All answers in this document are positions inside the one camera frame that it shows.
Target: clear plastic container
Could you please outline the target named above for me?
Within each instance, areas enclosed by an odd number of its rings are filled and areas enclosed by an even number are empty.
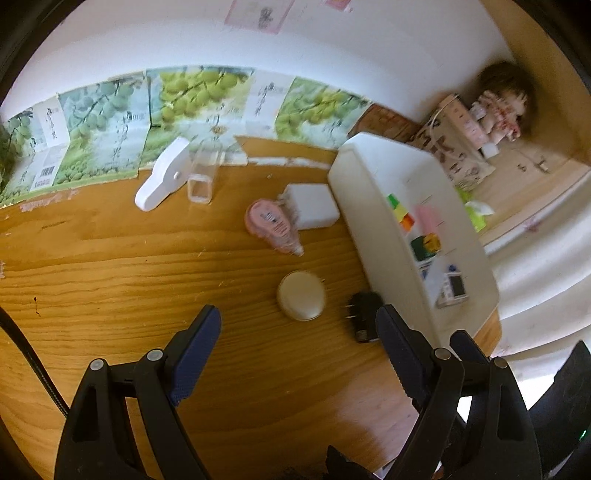
[[[191,170],[187,178],[187,194],[195,203],[211,203],[213,183],[217,169],[223,158],[220,143],[202,143],[191,161]]]

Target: white plastic bin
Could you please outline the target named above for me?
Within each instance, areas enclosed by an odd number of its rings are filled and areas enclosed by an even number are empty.
[[[464,206],[437,160],[409,145],[361,133],[339,149],[329,184],[371,288],[434,347],[448,347],[456,330],[475,336],[497,307],[499,291]],[[444,308],[431,305],[427,280],[410,247],[414,236],[398,224],[390,194],[411,215],[420,204],[437,209],[443,221],[437,232],[443,247],[438,260],[462,272],[468,300]]]

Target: black cable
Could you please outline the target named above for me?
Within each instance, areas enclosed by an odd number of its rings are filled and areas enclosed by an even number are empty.
[[[43,387],[45,387],[45,390],[47,390],[47,393],[56,404],[57,408],[59,408],[60,412],[62,412],[64,417],[67,418],[68,413],[70,413],[70,407],[60,395],[49,374],[47,373],[47,370],[45,370],[41,360],[35,353],[35,350],[33,350],[33,347],[27,338],[22,334],[21,329],[16,323],[14,323],[14,320],[10,318],[10,315],[6,313],[2,307],[0,307],[0,326],[15,343],[23,356],[27,359],[27,362],[29,362],[29,365],[35,372],[35,375],[40,380]]]

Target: silver screw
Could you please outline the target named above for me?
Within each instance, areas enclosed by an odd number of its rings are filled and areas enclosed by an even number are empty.
[[[97,358],[96,360],[93,360],[92,362],[90,362],[90,369],[94,370],[96,372],[97,370],[100,370],[101,368],[103,368],[104,365],[105,365],[105,363],[100,358]]]
[[[435,349],[435,356],[439,360],[449,360],[452,355],[447,348],[436,348]]]
[[[499,368],[507,368],[509,366],[507,360],[501,357],[495,358],[495,365]]]
[[[164,355],[164,353],[162,352],[162,350],[156,348],[154,350],[150,350],[148,352],[148,360],[150,360],[151,362],[157,362],[158,360],[160,360],[162,358],[162,356]]]

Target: device screen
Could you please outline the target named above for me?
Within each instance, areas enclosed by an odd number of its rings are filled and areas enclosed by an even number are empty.
[[[462,281],[462,277],[460,275],[450,275],[449,283],[452,286],[452,292],[454,297],[460,297],[466,294],[464,282]]]

